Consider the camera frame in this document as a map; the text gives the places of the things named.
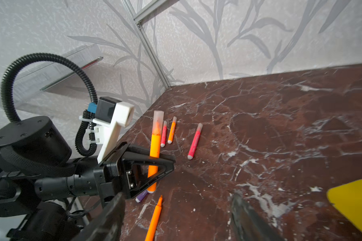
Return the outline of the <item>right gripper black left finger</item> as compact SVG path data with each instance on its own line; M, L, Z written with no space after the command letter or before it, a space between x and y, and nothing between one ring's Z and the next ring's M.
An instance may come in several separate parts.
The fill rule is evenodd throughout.
M119 241L125 215L125 195L118 193L72 241Z

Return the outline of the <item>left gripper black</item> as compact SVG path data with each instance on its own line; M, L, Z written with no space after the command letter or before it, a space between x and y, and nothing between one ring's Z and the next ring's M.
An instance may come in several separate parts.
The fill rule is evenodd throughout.
M71 158L71 148L47 116L0 129L0 217L33 213L43 201L99 196L106 207L119 193L135 199L175 170L176 157L127 142L102 161Z

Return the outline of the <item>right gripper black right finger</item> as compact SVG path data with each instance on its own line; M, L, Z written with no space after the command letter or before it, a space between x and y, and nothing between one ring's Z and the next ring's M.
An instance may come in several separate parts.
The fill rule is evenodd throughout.
M237 193L231 198L230 213L237 241L284 241Z

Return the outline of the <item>red capped pen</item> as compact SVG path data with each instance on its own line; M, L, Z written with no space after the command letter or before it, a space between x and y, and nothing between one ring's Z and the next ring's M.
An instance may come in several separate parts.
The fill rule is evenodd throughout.
M203 124L199 123L198 127L196 129L196 132L195 132L195 135L194 135L190 150L189 150L188 155L187 155L188 160L192 160L194 155L195 155L197 145L198 145L198 141L199 141L199 138L200 138L200 135L201 135L201 132L202 132L202 128L203 128Z

